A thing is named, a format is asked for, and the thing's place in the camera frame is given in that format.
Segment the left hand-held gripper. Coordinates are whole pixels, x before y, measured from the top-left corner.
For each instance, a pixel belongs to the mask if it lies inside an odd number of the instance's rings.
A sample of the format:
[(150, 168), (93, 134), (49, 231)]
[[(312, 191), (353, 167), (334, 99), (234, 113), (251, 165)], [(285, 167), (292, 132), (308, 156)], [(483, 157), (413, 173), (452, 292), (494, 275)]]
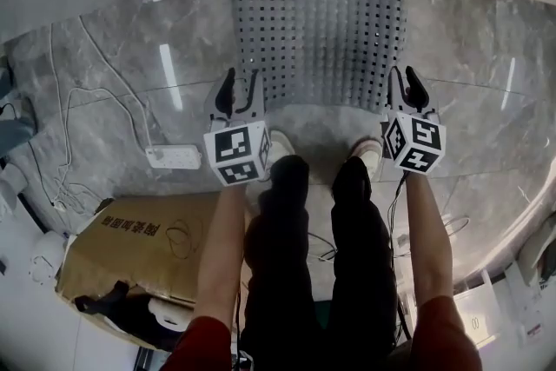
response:
[(236, 110), (239, 118), (230, 121), (234, 104), (235, 68), (215, 82), (206, 99), (209, 132), (203, 135), (210, 168), (223, 186), (261, 181), (267, 170), (270, 137), (265, 114), (263, 77), (252, 70), (245, 104)]

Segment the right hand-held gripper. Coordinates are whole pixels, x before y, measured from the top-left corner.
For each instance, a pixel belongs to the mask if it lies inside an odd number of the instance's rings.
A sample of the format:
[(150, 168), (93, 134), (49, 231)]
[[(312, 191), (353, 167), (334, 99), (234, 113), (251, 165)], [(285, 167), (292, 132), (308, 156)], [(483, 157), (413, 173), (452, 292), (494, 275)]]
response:
[[(447, 128), (440, 123), (437, 109), (424, 111), (430, 96), (417, 71), (408, 65), (405, 73), (406, 91), (397, 66), (388, 75), (390, 110), (382, 123), (383, 157), (397, 169), (429, 175), (446, 154)], [(417, 111), (405, 111), (406, 104)]]

